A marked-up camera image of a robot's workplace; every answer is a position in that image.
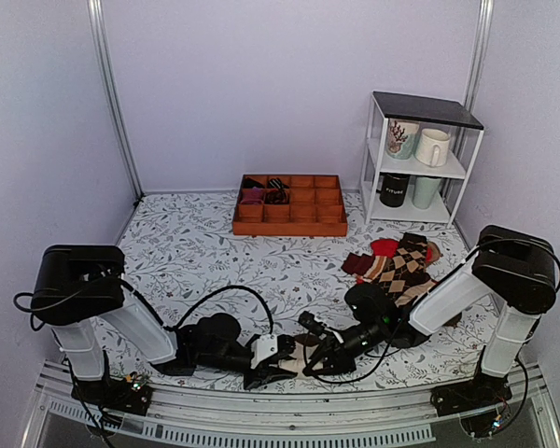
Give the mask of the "cream and brown sock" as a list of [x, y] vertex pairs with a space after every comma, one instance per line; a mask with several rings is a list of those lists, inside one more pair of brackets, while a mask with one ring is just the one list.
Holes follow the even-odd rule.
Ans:
[[304, 379], [302, 373], [305, 365], [309, 362], [314, 350], [320, 345], [321, 340], [312, 334], [302, 333], [294, 336], [295, 348], [286, 359], [279, 361], [278, 367], [284, 371], [296, 374], [298, 379]]

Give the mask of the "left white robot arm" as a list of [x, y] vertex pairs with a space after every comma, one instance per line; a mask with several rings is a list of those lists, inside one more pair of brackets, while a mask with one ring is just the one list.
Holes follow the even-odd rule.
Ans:
[[125, 278], [124, 255], [114, 245], [53, 245], [43, 254], [29, 304], [20, 311], [49, 327], [66, 354], [73, 376], [101, 405], [113, 404], [119, 383], [91, 320], [114, 327], [157, 372], [191, 376], [197, 367], [242, 374], [251, 390], [297, 377], [291, 364], [292, 337], [272, 332], [238, 341], [242, 329], [226, 313], [196, 323], [164, 324], [147, 299]]

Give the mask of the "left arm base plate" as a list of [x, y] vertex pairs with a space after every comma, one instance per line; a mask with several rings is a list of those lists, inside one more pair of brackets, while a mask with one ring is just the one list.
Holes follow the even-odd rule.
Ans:
[[96, 381], [74, 378], [71, 396], [106, 410], [146, 416], [151, 403], [153, 388], [149, 385], [136, 389], [126, 380], [112, 379], [108, 375]]

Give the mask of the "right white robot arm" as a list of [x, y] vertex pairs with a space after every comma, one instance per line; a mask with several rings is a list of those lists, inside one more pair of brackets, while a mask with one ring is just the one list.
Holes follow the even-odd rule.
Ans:
[[421, 292], [408, 287], [409, 278], [427, 275], [413, 270], [426, 254], [424, 239], [413, 235], [392, 258], [394, 266], [371, 282], [351, 287], [344, 300], [357, 325], [332, 330], [310, 313], [300, 323], [321, 342], [303, 356], [302, 373], [326, 382], [349, 373], [357, 357], [379, 343], [397, 348], [427, 341], [473, 303], [491, 295], [503, 302], [496, 329], [483, 349], [477, 376], [464, 387], [464, 399], [482, 407], [496, 396], [540, 317], [554, 305], [560, 288], [560, 260], [545, 240], [495, 225], [485, 227], [476, 246], [438, 283]]

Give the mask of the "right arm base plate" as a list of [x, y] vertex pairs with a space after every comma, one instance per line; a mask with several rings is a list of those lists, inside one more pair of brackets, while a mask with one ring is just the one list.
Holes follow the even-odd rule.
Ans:
[[506, 378], [481, 375], [464, 382], [437, 386], [430, 392], [430, 403], [438, 416], [465, 413], [511, 398]]

